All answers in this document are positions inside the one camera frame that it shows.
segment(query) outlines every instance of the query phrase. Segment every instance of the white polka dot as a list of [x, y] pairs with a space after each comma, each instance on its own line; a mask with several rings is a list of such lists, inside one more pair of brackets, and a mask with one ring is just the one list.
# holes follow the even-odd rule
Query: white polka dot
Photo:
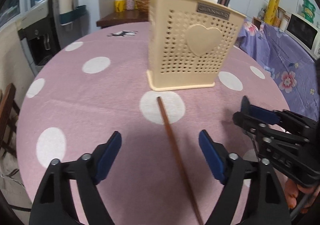
[[70, 51], [73, 51], [73, 50], [75, 50], [75, 49], [77, 49], [77, 48], [80, 48], [82, 45], [83, 45], [83, 42], [73, 42], [73, 43], [69, 44], [69, 45], [65, 48], [65, 50], [66, 50], [67, 52], [70, 52]]
[[26, 96], [28, 98], [32, 98], [35, 95], [37, 95], [41, 89], [43, 88], [45, 83], [44, 78], [38, 78], [37, 80], [35, 80], [29, 87]]
[[159, 96], [162, 98], [171, 124], [183, 117], [186, 108], [181, 97], [177, 93], [173, 91], [148, 91], [140, 99], [140, 111], [146, 119], [159, 125], [164, 124], [157, 102], [157, 97]]
[[[242, 159], [247, 161], [252, 161], [252, 162], [258, 161], [254, 149], [250, 149], [249, 151], [247, 151], [242, 157]], [[246, 185], [247, 187], [250, 187], [250, 182], [251, 182], [250, 179], [246, 179], [243, 181], [244, 185]]]
[[66, 137], [60, 128], [50, 127], [38, 138], [36, 155], [39, 163], [47, 168], [52, 159], [63, 159], [66, 152]]
[[232, 73], [221, 71], [219, 72], [218, 76], [219, 80], [226, 87], [237, 91], [241, 91], [243, 89], [241, 81]]
[[266, 77], [264, 76], [264, 74], [256, 67], [254, 66], [250, 66], [250, 70], [257, 75], [259, 78], [265, 79]]
[[98, 73], [105, 70], [110, 65], [110, 59], [107, 57], [95, 57], [88, 60], [82, 66], [82, 71], [85, 73]]

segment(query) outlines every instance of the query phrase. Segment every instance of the utensil holder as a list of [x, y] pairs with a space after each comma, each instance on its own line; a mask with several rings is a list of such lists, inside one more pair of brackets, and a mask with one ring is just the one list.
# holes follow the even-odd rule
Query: utensil holder
[[149, 86], [213, 87], [245, 18], [207, 0], [150, 0]]

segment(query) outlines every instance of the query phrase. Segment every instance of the microwave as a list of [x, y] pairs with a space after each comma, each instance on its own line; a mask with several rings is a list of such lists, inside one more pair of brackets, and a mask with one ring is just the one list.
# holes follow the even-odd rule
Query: microwave
[[285, 30], [313, 58], [320, 57], [320, 29], [302, 16], [293, 13]]

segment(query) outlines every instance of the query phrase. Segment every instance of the pink tablecloth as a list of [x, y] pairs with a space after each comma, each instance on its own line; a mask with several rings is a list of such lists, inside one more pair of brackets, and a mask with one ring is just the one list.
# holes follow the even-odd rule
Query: pink tablecloth
[[[156, 96], [163, 97], [204, 221], [222, 185], [199, 148], [199, 131], [206, 129], [229, 152], [250, 155], [250, 139], [232, 122], [242, 96], [267, 109], [289, 109], [268, 73], [237, 48], [231, 49], [215, 87], [151, 91], [146, 77], [148, 31], [148, 23], [102, 29], [60, 51], [36, 77], [23, 102], [17, 133], [20, 172], [31, 199], [51, 159], [75, 160], [117, 130], [122, 148], [98, 185], [115, 224], [196, 225]], [[74, 185], [79, 219], [86, 222]], [[234, 223], [240, 221], [247, 192], [244, 185]]]

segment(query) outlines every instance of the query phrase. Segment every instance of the floor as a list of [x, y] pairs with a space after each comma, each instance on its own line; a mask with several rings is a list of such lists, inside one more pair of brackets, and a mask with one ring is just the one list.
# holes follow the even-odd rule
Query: floor
[[[13, 136], [10, 145], [15, 148], [15, 135]], [[9, 174], [14, 169], [19, 169], [17, 159], [10, 154], [3, 154], [3, 149], [0, 151], [0, 190], [7, 202], [10, 205], [15, 205], [23, 208], [31, 208], [31, 201], [27, 195], [25, 188], [11, 180], [8, 177], [3, 177], [1, 174]], [[18, 172], [12, 178], [22, 183], [20, 173]], [[14, 210], [19, 219], [26, 225], [29, 224], [30, 212]]]

